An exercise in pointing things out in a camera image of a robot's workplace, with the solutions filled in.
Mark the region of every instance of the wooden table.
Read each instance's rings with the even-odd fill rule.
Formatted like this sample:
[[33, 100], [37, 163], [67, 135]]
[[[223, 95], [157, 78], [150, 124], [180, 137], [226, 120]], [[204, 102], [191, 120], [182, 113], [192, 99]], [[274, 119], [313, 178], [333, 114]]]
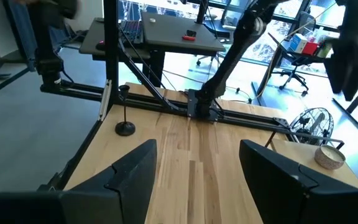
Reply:
[[[130, 86], [132, 93], [150, 95], [143, 86]], [[160, 92], [168, 99], [186, 101], [179, 92]], [[220, 103], [225, 109], [283, 117], [275, 109], [223, 100]], [[157, 171], [146, 223], [262, 223], [242, 173], [239, 143], [250, 139], [265, 144], [271, 132], [135, 108], [127, 109], [127, 117], [136, 125], [136, 133], [120, 137], [114, 127], [123, 120], [123, 107], [111, 108], [66, 190], [107, 168], [144, 141], [156, 139]], [[286, 140], [281, 134], [275, 137]], [[272, 146], [281, 149], [277, 144], [274, 141]]]

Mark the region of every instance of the office chair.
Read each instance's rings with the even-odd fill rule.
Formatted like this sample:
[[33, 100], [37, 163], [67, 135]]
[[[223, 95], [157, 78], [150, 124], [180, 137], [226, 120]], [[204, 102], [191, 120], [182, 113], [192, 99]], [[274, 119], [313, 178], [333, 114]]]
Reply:
[[[314, 19], [314, 17], [312, 15], [310, 15], [306, 12], [301, 12], [299, 15], [297, 27], [301, 27], [313, 19]], [[316, 25], [316, 21], [311, 22], [304, 28], [300, 29], [298, 31], [298, 33], [302, 34], [302, 35], [306, 35], [307, 33], [314, 31], [315, 25]], [[300, 76], [296, 73], [296, 69], [299, 66], [309, 65], [309, 64], [313, 63], [314, 59], [306, 58], [306, 57], [295, 57], [290, 54], [286, 54], [285, 52], [282, 53], [282, 57], [287, 59], [288, 61], [290, 61], [291, 65], [295, 66], [295, 68], [292, 71], [283, 70], [282, 72], [272, 72], [272, 74], [280, 74], [280, 76], [288, 75], [288, 79], [285, 81], [285, 83], [282, 86], [279, 87], [279, 89], [283, 90], [285, 88], [285, 85], [287, 85], [287, 83], [290, 82], [292, 78], [294, 78], [295, 80], [300, 82], [302, 86], [304, 86], [306, 88], [306, 90], [302, 92], [302, 96], [305, 96], [306, 94], [308, 94], [309, 87], [306, 85], [305, 78], [303, 78], [302, 76]]]
[[[237, 22], [242, 16], [244, 9], [248, 6], [249, 0], [241, 1], [240, 6], [231, 5], [232, 0], [229, 0], [226, 7], [224, 8], [222, 18], [215, 20], [217, 16], [209, 15], [206, 16], [204, 26], [216, 37], [221, 40], [222, 44], [232, 43], [232, 33], [236, 29]], [[230, 11], [229, 8], [236, 8], [236, 11]], [[200, 60], [208, 58], [210, 56], [202, 56], [197, 60], [197, 65], [200, 65]], [[211, 62], [216, 59], [219, 64], [219, 53], [211, 57]]]

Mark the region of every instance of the box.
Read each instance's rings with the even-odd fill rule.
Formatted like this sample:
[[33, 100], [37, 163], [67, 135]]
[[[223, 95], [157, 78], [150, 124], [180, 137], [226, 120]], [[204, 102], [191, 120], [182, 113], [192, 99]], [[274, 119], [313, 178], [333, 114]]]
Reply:
[[308, 55], [313, 55], [316, 52], [317, 47], [318, 47], [317, 43], [307, 42], [302, 53], [308, 54]]
[[290, 42], [290, 49], [296, 53], [302, 53], [308, 40], [302, 34], [295, 34]]

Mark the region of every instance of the mouse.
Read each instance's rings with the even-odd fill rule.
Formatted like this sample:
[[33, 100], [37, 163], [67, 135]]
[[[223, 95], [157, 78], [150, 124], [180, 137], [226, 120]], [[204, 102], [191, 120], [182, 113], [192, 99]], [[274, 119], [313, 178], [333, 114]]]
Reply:
[[96, 49], [102, 50], [102, 51], [106, 50], [106, 44], [104, 43], [104, 40], [102, 40], [98, 44], [96, 44]]

